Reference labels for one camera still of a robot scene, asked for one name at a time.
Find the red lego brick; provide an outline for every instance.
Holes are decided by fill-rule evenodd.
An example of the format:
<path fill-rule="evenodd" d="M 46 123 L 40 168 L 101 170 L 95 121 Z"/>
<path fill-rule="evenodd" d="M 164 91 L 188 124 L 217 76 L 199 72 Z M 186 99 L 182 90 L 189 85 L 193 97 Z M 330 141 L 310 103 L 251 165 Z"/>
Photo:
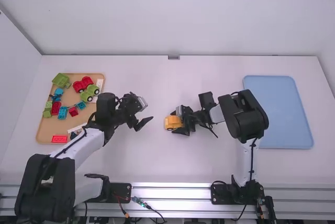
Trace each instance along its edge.
<path fill-rule="evenodd" d="M 89 77 L 89 76 L 85 76 L 82 78 L 82 82 L 83 82 L 83 85 L 84 85 L 84 88 L 87 89 L 87 87 L 90 85 L 90 84 L 94 84 L 93 83 L 93 80 Z"/>
<path fill-rule="evenodd" d="M 82 81 L 75 81 L 72 86 L 77 93 L 83 92 L 86 89 Z"/>
<path fill-rule="evenodd" d="M 70 113 L 70 115 L 72 117 L 77 116 L 78 115 L 78 109 L 77 109 L 77 107 L 76 106 L 71 107 L 69 109 L 69 113 Z"/>
<path fill-rule="evenodd" d="M 51 115 L 55 116 L 58 115 L 59 109 L 61 108 L 62 103 L 61 102 L 54 102 L 52 104 L 52 108 L 51 108 Z"/>
<path fill-rule="evenodd" d="M 51 143 L 67 143 L 68 137 L 67 135 L 54 135 L 52 136 Z"/>

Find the blue lego brick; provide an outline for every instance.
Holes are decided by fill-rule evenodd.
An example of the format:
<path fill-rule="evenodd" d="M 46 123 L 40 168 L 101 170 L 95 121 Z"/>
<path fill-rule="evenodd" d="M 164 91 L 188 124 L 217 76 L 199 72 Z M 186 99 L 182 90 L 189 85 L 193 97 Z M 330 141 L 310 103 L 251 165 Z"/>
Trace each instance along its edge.
<path fill-rule="evenodd" d="M 80 110 L 86 108 L 86 104 L 84 101 L 80 101 L 79 103 L 76 104 L 76 107 L 78 107 Z"/>
<path fill-rule="evenodd" d="M 71 135 L 70 135 L 70 139 L 73 140 L 77 136 L 78 136 L 77 134 L 75 134 L 74 132 L 72 132 Z"/>
<path fill-rule="evenodd" d="M 66 119 L 68 115 L 68 108 L 66 106 L 62 106 L 58 112 L 58 119 Z"/>
<path fill-rule="evenodd" d="M 58 98 L 55 99 L 55 101 L 60 101 L 61 100 L 61 96 L 63 95 L 63 89 L 61 88 L 57 88 L 55 91 L 54 91 L 54 96 L 57 96 L 57 95 L 60 95 Z"/>

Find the blue mat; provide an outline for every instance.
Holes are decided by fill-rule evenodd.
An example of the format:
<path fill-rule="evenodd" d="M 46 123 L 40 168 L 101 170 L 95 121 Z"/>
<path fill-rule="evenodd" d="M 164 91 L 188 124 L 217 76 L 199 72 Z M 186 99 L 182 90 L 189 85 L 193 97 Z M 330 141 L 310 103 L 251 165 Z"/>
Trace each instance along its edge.
<path fill-rule="evenodd" d="M 293 78 L 289 76 L 246 76 L 251 90 L 269 117 L 260 148 L 310 149 L 314 141 Z"/>

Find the red toy car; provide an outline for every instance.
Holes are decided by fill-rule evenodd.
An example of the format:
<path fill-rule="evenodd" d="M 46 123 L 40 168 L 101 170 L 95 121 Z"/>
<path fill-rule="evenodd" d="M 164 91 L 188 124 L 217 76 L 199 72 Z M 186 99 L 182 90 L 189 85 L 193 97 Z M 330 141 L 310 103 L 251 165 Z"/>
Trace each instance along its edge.
<path fill-rule="evenodd" d="M 81 93 L 84 90 L 86 90 L 87 87 L 90 84 L 94 84 L 93 81 L 92 81 L 92 79 L 89 76 L 85 76 L 85 77 L 82 78 L 81 81 L 74 82 L 72 86 L 73 86 L 75 92 Z"/>
<path fill-rule="evenodd" d="M 90 85 L 90 84 L 94 84 L 92 79 L 89 77 L 89 76 L 85 76 L 82 78 L 82 82 L 83 82 L 83 85 L 84 85 L 84 89 L 87 89 L 87 87 Z"/>

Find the green lego brick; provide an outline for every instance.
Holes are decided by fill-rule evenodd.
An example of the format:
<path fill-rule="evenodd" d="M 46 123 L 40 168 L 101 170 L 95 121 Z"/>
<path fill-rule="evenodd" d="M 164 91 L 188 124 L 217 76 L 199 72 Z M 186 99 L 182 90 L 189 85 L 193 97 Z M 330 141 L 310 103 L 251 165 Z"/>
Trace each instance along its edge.
<path fill-rule="evenodd" d="M 47 101 L 44 110 L 51 111 L 52 101 Z"/>
<path fill-rule="evenodd" d="M 70 78 L 63 73 L 58 73 L 57 76 L 54 77 L 52 83 L 59 86 L 60 88 L 71 86 Z"/>
<path fill-rule="evenodd" d="M 71 87 L 71 83 L 70 82 L 68 82 L 68 83 L 65 84 L 65 88 L 70 88 L 70 87 Z"/>
<path fill-rule="evenodd" d="M 50 113 L 48 110 L 45 110 L 45 111 L 43 112 L 43 117 L 44 117 L 44 118 L 51 118 L 51 113 Z"/>

